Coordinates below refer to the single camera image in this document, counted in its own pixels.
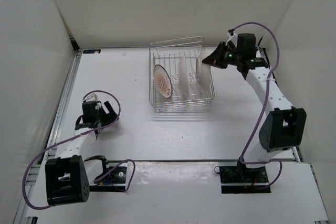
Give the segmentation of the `flower patterned plate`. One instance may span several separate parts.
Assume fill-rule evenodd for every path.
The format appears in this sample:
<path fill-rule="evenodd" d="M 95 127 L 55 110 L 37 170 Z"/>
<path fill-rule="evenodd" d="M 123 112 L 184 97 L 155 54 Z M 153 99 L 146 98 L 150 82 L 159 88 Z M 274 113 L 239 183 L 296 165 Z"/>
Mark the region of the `flower patterned plate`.
<path fill-rule="evenodd" d="M 196 59 L 196 82 L 203 93 L 208 92 L 211 83 L 211 67 L 202 61 L 207 58 L 211 52 L 208 49 L 202 50 Z"/>

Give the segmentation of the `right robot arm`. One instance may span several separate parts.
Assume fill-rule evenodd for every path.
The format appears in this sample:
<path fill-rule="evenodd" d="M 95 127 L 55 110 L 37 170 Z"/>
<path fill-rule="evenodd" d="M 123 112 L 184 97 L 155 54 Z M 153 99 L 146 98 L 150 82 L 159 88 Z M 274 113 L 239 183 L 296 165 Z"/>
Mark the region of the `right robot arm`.
<path fill-rule="evenodd" d="M 248 140 L 251 143 L 256 136 L 258 141 L 252 148 L 244 147 L 239 158 L 242 165 L 236 168 L 240 181 L 249 181 L 255 175 L 254 168 L 265 166 L 279 153 L 301 144 L 306 111 L 296 108 L 283 95 L 267 61 L 257 52 L 254 34 L 239 34 L 235 44 L 231 40 L 220 42 L 202 62 L 220 69 L 235 66 L 262 104 L 261 118 Z"/>

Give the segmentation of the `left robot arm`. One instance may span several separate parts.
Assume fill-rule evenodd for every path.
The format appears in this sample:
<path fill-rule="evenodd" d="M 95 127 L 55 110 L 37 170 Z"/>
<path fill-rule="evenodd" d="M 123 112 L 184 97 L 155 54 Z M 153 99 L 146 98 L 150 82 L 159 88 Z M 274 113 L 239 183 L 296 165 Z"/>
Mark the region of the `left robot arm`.
<path fill-rule="evenodd" d="M 100 130 L 97 128 L 107 126 L 116 119 L 117 114 L 108 101 L 82 103 L 82 115 L 75 122 L 75 133 L 94 131 L 70 141 L 61 154 L 46 162 L 46 195 L 50 206 L 86 202 L 94 180 L 108 180 L 110 169 L 105 156 L 89 157 L 88 152 L 98 139 Z"/>

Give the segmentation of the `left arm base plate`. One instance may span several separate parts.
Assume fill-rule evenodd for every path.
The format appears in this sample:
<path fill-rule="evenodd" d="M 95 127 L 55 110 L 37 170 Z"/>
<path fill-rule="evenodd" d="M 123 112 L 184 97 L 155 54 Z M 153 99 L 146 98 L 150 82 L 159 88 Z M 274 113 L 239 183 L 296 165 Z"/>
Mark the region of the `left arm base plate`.
<path fill-rule="evenodd" d="M 90 192 L 124 193 L 126 189 L 127 163 L 121 164 L 97 184 L 90 185 Z"/>

